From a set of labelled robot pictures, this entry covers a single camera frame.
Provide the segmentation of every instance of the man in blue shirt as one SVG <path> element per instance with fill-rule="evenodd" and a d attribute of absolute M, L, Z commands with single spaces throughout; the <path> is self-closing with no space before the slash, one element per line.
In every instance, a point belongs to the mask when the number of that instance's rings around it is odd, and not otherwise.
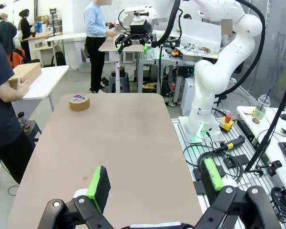
<path fill-rule="evenodd" d="M 13 75 L 14 71 L 0 44 L 0 159 L 14 180 L 20 184 L 33 153 L 33 146 L 20 126 L 11 104 L 29 91 L 29 85 L 27 81 L 18 81 L 17 90 L 12 89 L 8 80 Z"/>
<path fill-rule="evenodd" d="M 105 42 L 106 36 L 114 37 L 115 31 L 108 30 L 106 26 L 116 26 L 113 22 L 105 22 L 102 7 L 111 5 L 111 0 L 93 0 L 85 11 L 86 48 L 91 62 L 91 88 L 92 93 L 101 89 L 102 71 L 105 62 L 105 53 L 99 48 Z"/>

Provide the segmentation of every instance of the plastic cup with green label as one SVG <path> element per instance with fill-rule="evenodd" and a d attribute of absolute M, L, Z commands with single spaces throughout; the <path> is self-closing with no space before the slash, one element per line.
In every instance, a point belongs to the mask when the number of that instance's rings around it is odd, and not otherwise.
<path fill-rule="evenodd" d="M 270 107 L 270 98 L 266 94 L 262 95 L 257 100 L 257 106 L 254 111 L 252 121 L 259 124 L 266 114 L 266 109 Z"/>

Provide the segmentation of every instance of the brown packing tape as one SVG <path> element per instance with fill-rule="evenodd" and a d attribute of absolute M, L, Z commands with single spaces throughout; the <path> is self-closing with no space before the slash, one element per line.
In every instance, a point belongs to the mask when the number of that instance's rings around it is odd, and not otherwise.
<path fill-rule="evenodd" d="M 84 94 L 77 94 L 71 98 L 69 104 L 73 111 L 84 111 L 90 107 L 90 98 Z"/>

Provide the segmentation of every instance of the navy t-shirt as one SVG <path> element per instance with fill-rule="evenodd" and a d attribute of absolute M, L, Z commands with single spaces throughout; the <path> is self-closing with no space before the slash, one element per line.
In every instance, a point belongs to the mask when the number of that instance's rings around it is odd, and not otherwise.
<path fill-rule="evenodd" d="M 0 86 L 14 75 L 3 46 L 0 44 Z M 14 108 L 0 98 L 0 146 L 16 140 L 22 132 Z"/>

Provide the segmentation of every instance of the cardboard box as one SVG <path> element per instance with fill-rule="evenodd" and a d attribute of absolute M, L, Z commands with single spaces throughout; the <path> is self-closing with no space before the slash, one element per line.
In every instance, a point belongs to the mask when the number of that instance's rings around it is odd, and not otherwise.
<path fill-rule="evenodd" d="M 21 64 L 13 70 L 15 75 L 9 79 L 9 83 L 10 87 L 15 90 L 17 90 L 18 78 L 21 78 L 21 83 L 28 80 L 29 85 L 31 85 L 41 75 L 40 63 Z"/>
<path fill-rule="evenodd" d="M 35 21 L 40 21 L 42 24 L 49 25 L 50 24 L 49 20 L 50 20 L 50 18 L 48 15 L 35 17 Z"/>

